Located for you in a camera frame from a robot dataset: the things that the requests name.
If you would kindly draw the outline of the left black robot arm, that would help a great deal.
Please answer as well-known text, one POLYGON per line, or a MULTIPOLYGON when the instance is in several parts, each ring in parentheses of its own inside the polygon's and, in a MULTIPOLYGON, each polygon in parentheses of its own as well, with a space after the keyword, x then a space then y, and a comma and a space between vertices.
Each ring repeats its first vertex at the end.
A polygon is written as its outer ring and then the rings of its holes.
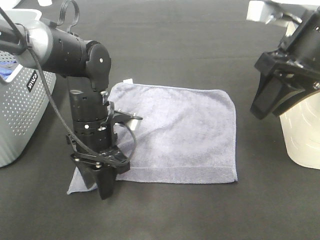
POLYGON ((98 41, 60 30, 50 20, 21 24, 8 17, 0 22, 0 49, 41 79, 45 72, 67 79, 73 121, 66 136, 73 148, 70 158, 86 187, 96 185, 101 199, 109 198, 116 177, 130 169, 131 160, 117 146, 114 126, 128 128, 137 117, 117 110, 108 99, 108 50, 98 41))

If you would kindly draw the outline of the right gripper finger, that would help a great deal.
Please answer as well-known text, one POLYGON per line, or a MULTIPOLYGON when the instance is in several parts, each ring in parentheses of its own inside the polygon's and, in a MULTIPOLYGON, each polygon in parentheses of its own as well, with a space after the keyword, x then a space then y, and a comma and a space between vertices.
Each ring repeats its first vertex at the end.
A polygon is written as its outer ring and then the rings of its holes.
POLYGON ((265 118, 276 106, 282 86, 282 81, 276 76, 261 73, 258 89, 251 104, 250 112, 259 120, 265 118))
POLYGON ((304 92, 298 93, 295 96, 290 97, 288 100, 284 101, 282 104, 280 104, 273 112, 272 114, 276 117, 284 114, 288 110, 290 110, 292 107, 294 107, 296 104, 300 103, 301 101, 307 99, 308 97, 311 97, 317 93, 320 92, 320 84, 316 83, 311 90, 306 90, 304 92))

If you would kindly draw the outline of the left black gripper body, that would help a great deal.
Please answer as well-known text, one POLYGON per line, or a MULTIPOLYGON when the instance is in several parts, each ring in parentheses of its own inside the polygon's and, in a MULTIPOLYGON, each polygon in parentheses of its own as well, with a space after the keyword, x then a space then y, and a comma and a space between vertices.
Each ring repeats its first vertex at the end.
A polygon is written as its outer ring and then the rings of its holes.
POLYGON ((130 170, 130 156, 126 156, 117 146, 98 152, 97 155, 80 153, 77 150, 70 156, 77 167, 93 170, 102 168, 115 169, 117 174, 123 174, 130 170))

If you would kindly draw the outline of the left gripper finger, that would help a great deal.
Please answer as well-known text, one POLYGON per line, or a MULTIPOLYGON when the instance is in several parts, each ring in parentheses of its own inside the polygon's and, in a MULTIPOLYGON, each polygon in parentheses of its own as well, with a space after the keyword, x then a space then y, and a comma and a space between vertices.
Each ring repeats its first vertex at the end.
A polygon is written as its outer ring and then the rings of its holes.
POLYGON ((114 193, 117 172, 113 167, 101 167, 94 171, 95 182, 102 200, 106 200, 114 193))
POLYGON ((80 162, 77 164, 77 167, 80 171, 84 184, 88 190, 94 190, 98 188, 97 185, 97 176, 95 168, 91 164, 80 162))

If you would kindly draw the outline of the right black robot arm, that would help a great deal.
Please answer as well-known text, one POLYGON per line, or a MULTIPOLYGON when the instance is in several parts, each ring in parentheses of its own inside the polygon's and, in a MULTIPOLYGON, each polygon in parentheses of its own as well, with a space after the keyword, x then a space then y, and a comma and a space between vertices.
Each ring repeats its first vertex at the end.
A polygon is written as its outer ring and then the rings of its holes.
POLYGON ((280 116, 320 91, 320 11, 307 10, 291 36, 263 52, 254 67, 260 81, 250 112, 258 119, 280 116))

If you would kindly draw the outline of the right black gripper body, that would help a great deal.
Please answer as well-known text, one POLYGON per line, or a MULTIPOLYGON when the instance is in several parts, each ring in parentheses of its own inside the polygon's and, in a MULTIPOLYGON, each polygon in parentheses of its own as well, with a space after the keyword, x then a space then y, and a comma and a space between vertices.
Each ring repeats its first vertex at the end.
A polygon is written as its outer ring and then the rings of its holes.
POLYGON ((280 49, 263 52, 254 67, 260 72, 259 92, 270 85, 273 79, 308 92, 320 90, 320 58, 314 54, 298 55, 280 49))

